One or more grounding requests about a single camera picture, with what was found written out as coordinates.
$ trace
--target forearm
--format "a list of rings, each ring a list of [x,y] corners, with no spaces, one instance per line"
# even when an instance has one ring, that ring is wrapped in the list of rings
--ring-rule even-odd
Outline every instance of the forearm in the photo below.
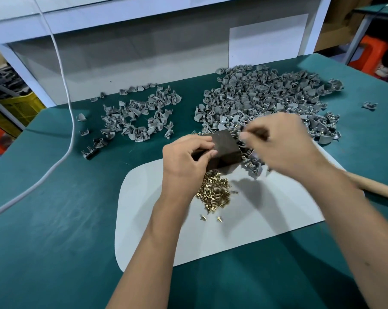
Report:
[[[187,206],[160,197],[107,308],[166,308],[174,255]]]
[[[325,166],[301,183],[319,205],[371,308],[388,308],[388,221],[340,171]]]

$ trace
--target green workbench mat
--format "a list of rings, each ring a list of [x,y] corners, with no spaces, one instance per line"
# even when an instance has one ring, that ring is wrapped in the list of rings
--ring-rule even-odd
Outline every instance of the green workbench mat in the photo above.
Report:
[[[325,149],[347,170],[388,184],[388,84],[318,54],[270,63],[280,73],[307,69],[340,79],[323,98],[341,115],[339,142]],[[169,83],[182,96],[168,106],[171,140],[200,130],[193,120],[216,74]],[[161,158],[165,131],[135,143],[117,134],[92,160],[80,153],[103,127],[102,104],[145,100],[155,89],[72,104],[73,153],[44,184],[0,216],[0,308],[103,308],[122,272],[114,254],[119,190],[131,169]],[[379,103],[370,112],[362,103]],[[138,125],[146,125],[141,116]],[[81,137],[79,130],[89,128]],[[0,205],[36,182],[67,150],[67,105],[43,110],[0,158]],[[388,218],[388,200],[369,195]],[[362,296],[326,223],[314,224],[174,268],[170,308],[361,308]]]

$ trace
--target right hand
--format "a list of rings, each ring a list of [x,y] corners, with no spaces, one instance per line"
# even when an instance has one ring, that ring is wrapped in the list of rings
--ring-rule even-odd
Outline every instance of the right hand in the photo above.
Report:
[[[254,132],[267,134],[267,141]],[[296,114],[281,112],[254,119],[240,133],[240,140],[255,149],[270,168],[297,181],[303,180],[312,170],[331,166],[315,147]]]

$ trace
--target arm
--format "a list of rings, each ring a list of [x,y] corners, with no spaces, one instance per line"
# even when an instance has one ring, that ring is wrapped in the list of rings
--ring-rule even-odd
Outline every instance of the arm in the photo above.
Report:
[[[201,187],[212,137],[187,135],[163,148],[163,185],[150,221],[107,308],[166,308],[174,255],[188,206]],[[191,153],[210,150],[197,162]]]
[[[264,141],[257,130],[268,132]],[[273,114],[241,138],[274,170],[299,181],[319,205],[371,308],[388,308],[388,221],[317,150],[299,116]]]

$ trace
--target wooden stick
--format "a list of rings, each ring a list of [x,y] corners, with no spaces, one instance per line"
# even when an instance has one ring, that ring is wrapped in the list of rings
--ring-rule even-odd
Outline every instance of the wooden stick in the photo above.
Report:
[[[354,173],[350,173],[347,171],[343,171],[343,173],[345,173],[345,175],[348,176],[352,180],[352,182],[357,185],[358,188],[388,198],[388,185],[373,181],[362,176],[355,175]]]

